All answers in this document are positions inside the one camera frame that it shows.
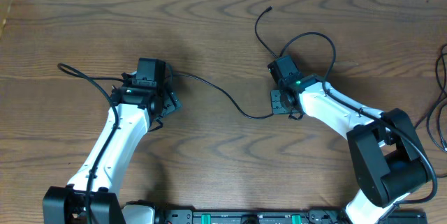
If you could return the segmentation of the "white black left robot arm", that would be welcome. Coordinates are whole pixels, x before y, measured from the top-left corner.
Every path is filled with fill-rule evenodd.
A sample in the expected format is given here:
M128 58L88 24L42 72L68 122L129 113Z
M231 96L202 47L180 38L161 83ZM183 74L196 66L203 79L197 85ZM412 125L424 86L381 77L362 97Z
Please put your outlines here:
M172 90L172 68L141 58L124 73L121 87L104 92L110 105L105 126L82 167L64 187L51 186L43 198L45 223L159 223L156 208L142 200L121 207L118 195L141 139L162 128L162 118L181 106Z

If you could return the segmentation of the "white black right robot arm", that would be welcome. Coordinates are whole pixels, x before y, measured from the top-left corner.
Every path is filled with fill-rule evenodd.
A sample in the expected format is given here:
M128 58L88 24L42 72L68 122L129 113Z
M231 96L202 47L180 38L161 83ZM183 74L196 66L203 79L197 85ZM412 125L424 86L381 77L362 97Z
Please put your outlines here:
M273 113L316 118L348 142L359 191L338 214L326 214L326 223L426 223L423 212L397 210L433 171L404 111L364 106L322 77L304 76L289 56L275 59L268 70L277 85Z

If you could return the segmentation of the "black cable blue connector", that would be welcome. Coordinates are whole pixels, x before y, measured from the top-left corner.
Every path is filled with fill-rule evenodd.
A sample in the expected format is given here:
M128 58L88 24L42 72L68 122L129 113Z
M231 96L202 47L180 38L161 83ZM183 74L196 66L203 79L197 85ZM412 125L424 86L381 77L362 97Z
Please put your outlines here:
M427 134L431 141L442 152L446 153L446 137L441 126L441 116L446 111L446 44L443 44L439 50L439 55L435 61L434 67L435 78L439 87L439 95L437 99L429 106L427 112L416 122L415 129L425 121ZM434 117L436 123L436 131L439 140L435 140L430 128L430 121Z

